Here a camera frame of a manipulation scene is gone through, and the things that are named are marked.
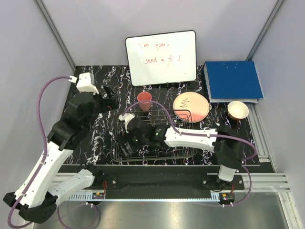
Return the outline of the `pink plastic cup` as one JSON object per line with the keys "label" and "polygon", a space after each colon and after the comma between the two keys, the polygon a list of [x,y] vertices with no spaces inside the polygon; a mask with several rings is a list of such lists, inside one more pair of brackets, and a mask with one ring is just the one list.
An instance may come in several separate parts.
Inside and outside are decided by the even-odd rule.
{"label": "pink plastic cup", "polygon": [[152,106],[152,95],[149,92],[141,92],[137,96],[138,105],[142,111],[149,111]]}

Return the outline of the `pink and cream plate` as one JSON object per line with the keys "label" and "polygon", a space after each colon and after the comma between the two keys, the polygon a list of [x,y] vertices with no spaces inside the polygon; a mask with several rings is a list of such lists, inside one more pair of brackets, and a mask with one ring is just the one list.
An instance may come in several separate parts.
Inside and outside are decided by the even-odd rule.
{"label": "pink and cream plate", "polygon": [[208,116],[210,105],[199,93],[185,92],[174,100],[173,111],[183,121],[198,123]]}

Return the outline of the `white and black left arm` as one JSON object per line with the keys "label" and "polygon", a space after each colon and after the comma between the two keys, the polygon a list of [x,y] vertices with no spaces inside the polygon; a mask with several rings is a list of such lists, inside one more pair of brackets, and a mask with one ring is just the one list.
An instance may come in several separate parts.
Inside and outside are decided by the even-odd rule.
{"label": "white and black left arm", "polygon": [[15,192],[7,193],[3,201],[17,209],[19,215],[30,223],[43,223],[57,207],[74,193],[103,183],[103,172],[93,164],[87,164],[76,175],[51,185],[55,175],[88,135],[97,117],[119,108],[117,96],[104,87],[107,98],[99,93],[77,92],[67,102],[66,110],[47,136],[46,149],[23,185]]}

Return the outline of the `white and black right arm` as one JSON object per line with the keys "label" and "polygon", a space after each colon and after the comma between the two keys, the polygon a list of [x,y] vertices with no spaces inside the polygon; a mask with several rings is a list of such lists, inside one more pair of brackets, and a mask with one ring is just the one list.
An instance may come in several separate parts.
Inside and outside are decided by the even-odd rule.
{"label": "white and black right arm", "polygon": [[153,149],[189,147],[207,150],[216,155],[220,164],[216,183],[222,189],[234,182],[234,174],[241,168],[244,143],[224,127],[208,130],[174,128],[151,125],[139,118],[124,122],[116,141],[125,156],[144,145]]}

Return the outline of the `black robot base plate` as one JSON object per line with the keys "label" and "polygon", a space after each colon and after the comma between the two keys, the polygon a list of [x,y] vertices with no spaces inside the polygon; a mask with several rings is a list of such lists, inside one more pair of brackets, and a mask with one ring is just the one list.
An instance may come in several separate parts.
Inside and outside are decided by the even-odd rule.
{"label": "black robot base plate", "polygon": [[102,166],[102,183],[85,192],[103,192],[105,200],[182,200],[212,198],[220,191],[244,190],[241,175],[231,182],[218,177],[219,167],[197,166]]}

